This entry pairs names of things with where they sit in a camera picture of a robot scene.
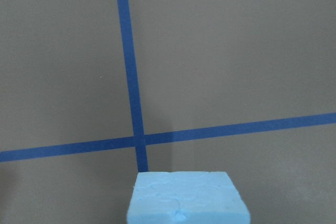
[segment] blue tape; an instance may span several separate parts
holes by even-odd
[[[265,131],[277,131],[332,123],[336,123],[336,113],[158,133],[146,135],[145,139],[147,145],[162,144],[210,137],[240,135]]]
[[[139,172],[148,171],[146,144],[142,122],[141,102],[138,84],[137,64],[135,61],[132,24],[128,0],[117,0],[121,38],[125,58],[127,85],[131,106],[134,146]]]
[[[134,139],[132,136],[130,136],[130,137],[122,137],[122,138],[106,139],[106,140],[98,140],[82,143],[62,144],[62,145],[28,148],[14,151],[4,151],[0,152],[0,162],[120,149],[120,148],[133,147],[134,146],[133,144]]]

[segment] block top face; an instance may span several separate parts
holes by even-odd
[[[203,213],[249,216],[226,172],[138,174],[128,217],[174,215],[183,221],[189,214]]]

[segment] block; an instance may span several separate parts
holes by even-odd
[[[138,173],[128,224],[248,224],[250,214],[226,172]]]

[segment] blue foam block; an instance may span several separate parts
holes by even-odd
[[[250,214],[226,172],[139,173],[128,224],[248,224]]]

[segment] gray floor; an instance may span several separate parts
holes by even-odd
[[[0,151],[132,135],[116,0],[0,0]],[[336,112],[335,0],[130,0],[146,133]],[[252,224],[336,222],[335,125],[148,146]],[[0,163],[0,223],[125,223],[132,148]]]

